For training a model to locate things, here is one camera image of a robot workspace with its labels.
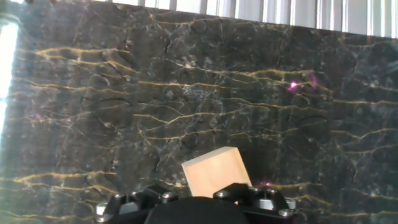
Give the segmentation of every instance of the wooden block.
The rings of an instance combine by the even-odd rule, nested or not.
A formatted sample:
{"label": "wooden block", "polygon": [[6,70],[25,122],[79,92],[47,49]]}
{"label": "wooden block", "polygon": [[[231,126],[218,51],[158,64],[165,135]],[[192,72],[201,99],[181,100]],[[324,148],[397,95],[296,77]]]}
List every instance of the wooden block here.
{"label": "wooden block", "polygon": [[192,196],[213,197],[233,183],[251,186],[248,172],[236,147],[222,147],[182,164]]}

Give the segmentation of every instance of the gold vein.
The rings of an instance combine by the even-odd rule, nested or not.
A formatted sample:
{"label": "gold vein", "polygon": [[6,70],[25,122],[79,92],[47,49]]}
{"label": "gold vein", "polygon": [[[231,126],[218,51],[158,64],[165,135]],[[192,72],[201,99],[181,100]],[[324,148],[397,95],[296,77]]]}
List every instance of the gold vein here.
{"label": "gold vein", "polygon": [[387,215],[398,215],[398,212],[381,211],[379,213],[357,213],[357,214],[332,213],[330,215],[333,217],[357,218],[357,217],[378,217],[378,216],[387,216]]}
{"label": "gold vein", "polygon": [[69,177],[84,177],[86,175],[95,175],[95,174],[116,175],[115,172],[103,172],[103,171],[87,172],[87,173],[83,173],[83,174],[60,174],[60,173],[56,173],[56,172],[47,172],[47,173],[43,173],[43,174],[33,174],[33,175],[29,175],[27,177],[15,178],[14,180],[16,182],[23,182],[23,181],[40,178],[40,177],[45,177],[45,176],[52,176],[52,177],[58,178],[58,179],[65,179],[65,178],[69,178]]}
{"label": "gold vein", "polygon": [[397,146],[398,146],[398,144],[393,144],[393,145],[388,145],[388,146],[380,146],[380,147],[377,147],[377,148],[375,148],[375,149],[367,150],[367,151],[361,151],[361,152],[345,152],[345,154],[359,154],[359,155],[362,155],[362,154],[367,154],[367,153],[373,153],[373,152],[378,151],[378,150],[381,150],[381,149],[389,149],[389,148],[397,147]]}
{"label": "gold vein", "polygon": [[0,213],[6,213],[6,214],[11,215],[11,216],[16,217],[16,218],[27,218],[27,219],[39,219],[39,218],[45,218],[45,219],[50,219],[50,220],[69,220],[69,219],[72,219],[72,218],[77,218],[79,220],[91,220],[91,219],[93,219],[93,217],[80,218],[80,217],[78,217],[76,215],[65,215],[63,217],[54,217],[54,216],[50,216],[50,215],[36,215],[36,214],[33,214],[33,215],[18,215],[18,214],[12,213],[12,212],[4,211],[4,210],[0,210]]}
{"label": "gold vein", "polygon": [[316,201],[318,203],[321,203],[323,205],[327,205],[329,207],[333,206],[333,204],[328,203],[327,201],[321,200],[321,199],[319,199],[317,197],[314,197],[314,196],[311,196],[311,195],[303,195],[303,196],[300,196],[300,197],[294,197],[293,199],[294,200],[302,200],[302,199],[314,200],[314,201]]}
{"label": "gold vein", "polygon": [[195,83],[195,84],[190,85],[190,84],[180,84],[180,83],[155,83],[155,82],[139,81],[138,84],[154,85],[154,86],[179,86],[179,87],[204,86],[204,87],[221,88],[221,89],[227,89],[227,90],[237,90],[238,89],[238,88],[233,88],[233,87],[211,85],[211,84],[206,84],[206,83]]}

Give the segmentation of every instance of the marble surface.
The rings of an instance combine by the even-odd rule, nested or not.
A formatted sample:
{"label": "marble surface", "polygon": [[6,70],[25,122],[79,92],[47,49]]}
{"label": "marble surface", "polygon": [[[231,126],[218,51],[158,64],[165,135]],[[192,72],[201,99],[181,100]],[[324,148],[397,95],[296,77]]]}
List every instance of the marble surface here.
{"label": "marble surface", "polygon": [[105,2],[3,4],[19,33],[1,223],[91,223],[96,203],[154,183],[188,196],[181,163],[222,146],[254,184],[298,200],[297,223],[398,222],[398,42]]}

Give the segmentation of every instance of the bolt head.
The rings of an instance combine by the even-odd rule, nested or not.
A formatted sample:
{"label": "bolt head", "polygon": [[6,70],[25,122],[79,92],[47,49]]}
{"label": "bolt head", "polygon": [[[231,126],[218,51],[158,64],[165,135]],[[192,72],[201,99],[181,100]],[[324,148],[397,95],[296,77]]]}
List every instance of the bolt head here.
{"label": "bolt head", "polygon": [[172,198],[175,196],[174,192],[165,192],[162,194],[162,198],[166,199],[166,198]]}
{"label": "bolt head", "polygon": [[223,198],[229,195],[229,192],[226,190],[220,190],[216,193],[217,197]]}
{"label": "bolt head", "polygon": [[95,221],[98,223],[104,223],[112,219],[112,215],[110,214],[105,214],[105,215],[99,215],[96,217]]}
{"label": "bolt head", "polygon": [[97,204],[97,206],[95,207],[96,214],[97,215],[102,215],[104,213],[105,208],[106,208],[107,205],[108,205],[107,202]]}
{"label": "bolt head", "polygon": [[276,193],[276,190],[274,190],[274,189],[267,189],[267,192],[274,194],[274,193]]}
{"label": "bolt head", "polygon": [[258,187],[250,187],[250,190],[254,191],[254,192],[260,192],[262,191],[262,189],[258,188]]}
{"label": "bolt head", "polygon": [[283,216],[283,217],[291,217],[292,215],[295,214],[295,210],[294,209],[281,209],[279,210],[279,215]]}

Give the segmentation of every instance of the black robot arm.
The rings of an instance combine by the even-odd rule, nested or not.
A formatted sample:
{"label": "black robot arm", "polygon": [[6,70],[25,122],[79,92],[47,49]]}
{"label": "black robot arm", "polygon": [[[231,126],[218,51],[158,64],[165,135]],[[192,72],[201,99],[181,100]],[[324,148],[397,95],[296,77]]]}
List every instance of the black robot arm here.
{"label": "black robot arm", "polygon": [[159,185],[114,195],[96,207],[96,222],[109,224],[291,224],[295,200],[279,191],[231,184],[213,198],[178,195]]}

